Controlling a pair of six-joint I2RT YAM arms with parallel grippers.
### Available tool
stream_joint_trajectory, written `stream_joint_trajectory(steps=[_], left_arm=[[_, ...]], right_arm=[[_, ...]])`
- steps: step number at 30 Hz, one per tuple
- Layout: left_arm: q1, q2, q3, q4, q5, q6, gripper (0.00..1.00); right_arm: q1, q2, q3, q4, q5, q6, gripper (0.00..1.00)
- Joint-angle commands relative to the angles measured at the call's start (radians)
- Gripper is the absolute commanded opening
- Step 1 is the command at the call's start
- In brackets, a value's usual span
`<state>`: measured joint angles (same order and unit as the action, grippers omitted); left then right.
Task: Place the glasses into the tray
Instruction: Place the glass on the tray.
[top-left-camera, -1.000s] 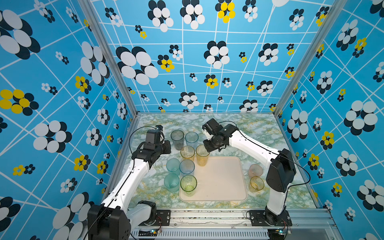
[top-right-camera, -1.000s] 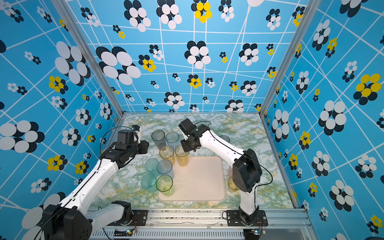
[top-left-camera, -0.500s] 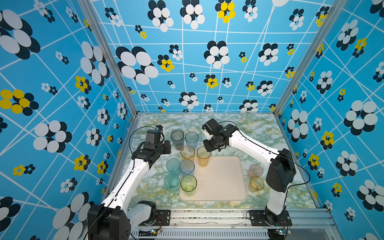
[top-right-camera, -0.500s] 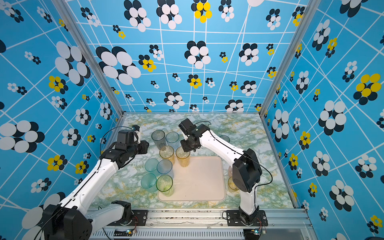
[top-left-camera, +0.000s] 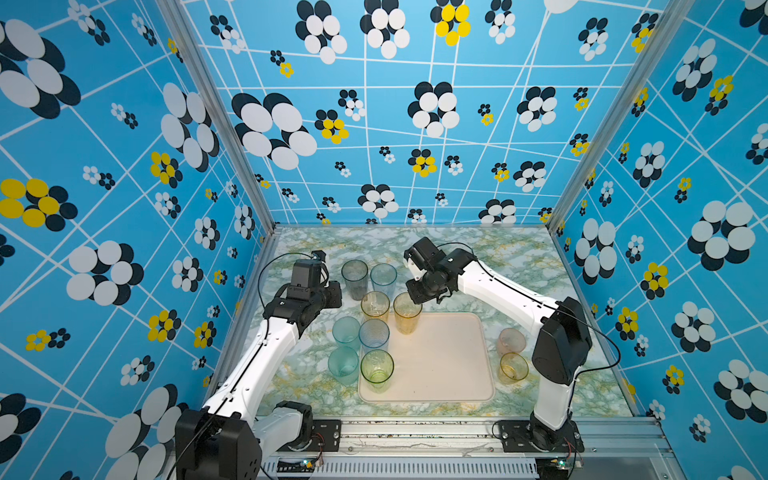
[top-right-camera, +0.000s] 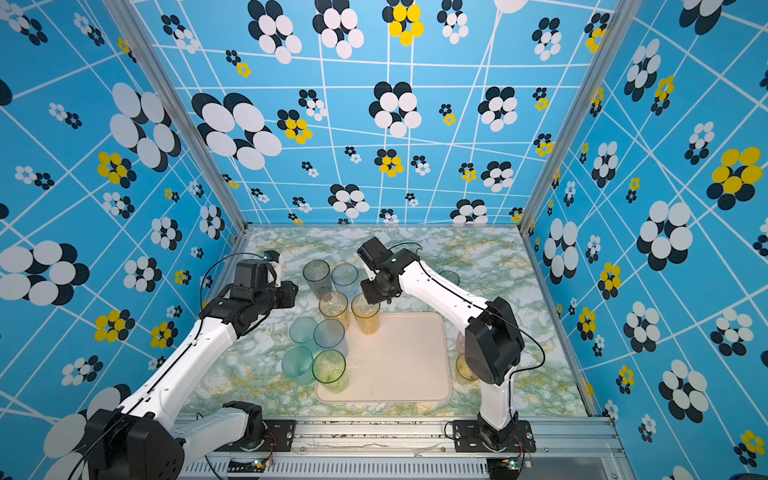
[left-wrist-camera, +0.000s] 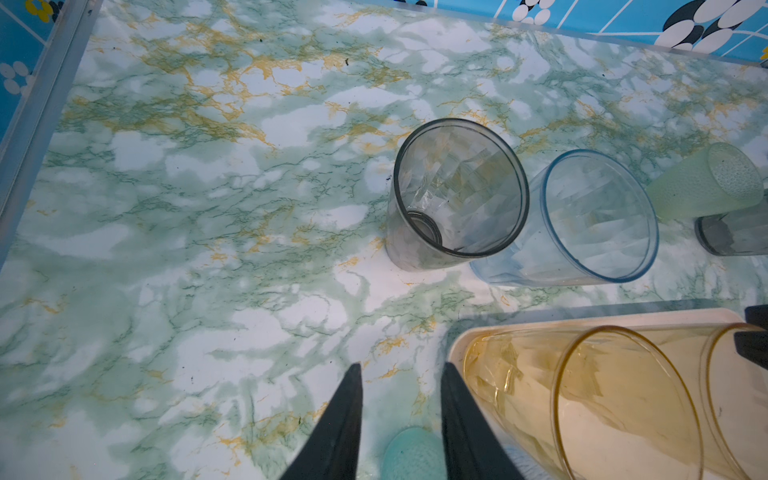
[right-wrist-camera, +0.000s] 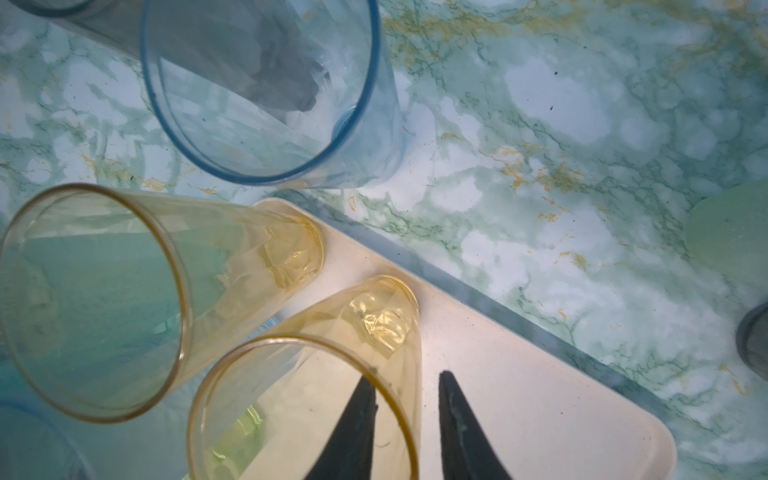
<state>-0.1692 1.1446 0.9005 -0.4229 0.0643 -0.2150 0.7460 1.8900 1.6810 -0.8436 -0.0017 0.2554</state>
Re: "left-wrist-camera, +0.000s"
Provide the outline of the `tall yellow glass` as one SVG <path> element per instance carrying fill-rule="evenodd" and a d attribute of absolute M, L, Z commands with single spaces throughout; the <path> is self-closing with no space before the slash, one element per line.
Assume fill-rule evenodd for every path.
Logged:
<path fill-rule="evenodd" d="M 746 323 L 644 328 L 689 390 L 701 425 L 706 479 L 767 477 L 767 371 L 737 352 Z"/>

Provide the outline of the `tall amber glass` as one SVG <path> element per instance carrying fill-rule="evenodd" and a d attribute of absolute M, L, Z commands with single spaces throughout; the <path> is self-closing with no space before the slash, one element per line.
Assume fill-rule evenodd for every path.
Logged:
<path fill-rule="evenodd" d="M 556 479 L 699 479 L 701 427 L 668 357 L 620 326 L 497 330 L 460 369 L 478 404 Z"/>

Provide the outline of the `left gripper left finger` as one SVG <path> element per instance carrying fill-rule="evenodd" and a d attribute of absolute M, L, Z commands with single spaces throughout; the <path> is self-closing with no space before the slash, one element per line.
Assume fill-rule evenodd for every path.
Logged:
<path fill-rule="evenodd" d="M 361 365 L 352 364 L 282 479 L 355 479 L 362 426 Z"/>

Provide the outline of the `tall pale blue glass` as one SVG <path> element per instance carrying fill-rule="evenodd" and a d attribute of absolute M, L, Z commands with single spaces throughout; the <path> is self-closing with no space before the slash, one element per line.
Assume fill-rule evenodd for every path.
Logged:
<path fill-rule="evenodd" d="M 470 267 L 497 286 L 582 286 L 634 281 L 653 265 L 659 228 L 639 181 L 613 158 L 577 149 L 530 183 L 530 209 L 505 250 Z"/>

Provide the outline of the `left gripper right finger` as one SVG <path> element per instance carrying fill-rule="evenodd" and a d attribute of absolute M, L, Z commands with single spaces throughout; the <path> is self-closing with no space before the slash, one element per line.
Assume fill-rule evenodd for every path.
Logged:
<path fill-rule="evenodd" d="M 523 479 L 451 362 L 443 367 L 440 397 L 449 479 Z"/>

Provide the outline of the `tall grey glass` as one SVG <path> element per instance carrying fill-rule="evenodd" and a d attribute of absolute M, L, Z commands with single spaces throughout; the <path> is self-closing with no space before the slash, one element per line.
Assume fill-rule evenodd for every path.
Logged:
<path fill-rule="evenodd" d="M 484 259 L 517 239 L 529 208 L 527 175 L 501 136 L 466 119 L 433 120 L 397 153 L 385 249 L 405 271 Z"/>

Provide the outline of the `teal dotted glass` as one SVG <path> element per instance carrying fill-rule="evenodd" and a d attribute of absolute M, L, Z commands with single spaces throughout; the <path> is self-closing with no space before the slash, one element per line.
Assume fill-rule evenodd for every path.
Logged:
<path fill-rule="evenodd" d="M 385 450 L 381 478 L 446 480 L 448 475 L 441 439 L 420 427 L 403 430 Z"/>

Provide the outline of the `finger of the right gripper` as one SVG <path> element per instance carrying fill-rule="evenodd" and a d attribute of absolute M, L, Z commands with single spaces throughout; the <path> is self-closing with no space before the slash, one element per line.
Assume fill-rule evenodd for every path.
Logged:
<path fill-rule="evenodd" d="M 768 368 L 767 309 L 767 305 L 747 307 L 746 323 L 757 327 L 757 330 L 745 330 L 734 334 L 737 353 L 762 369 Z"/>

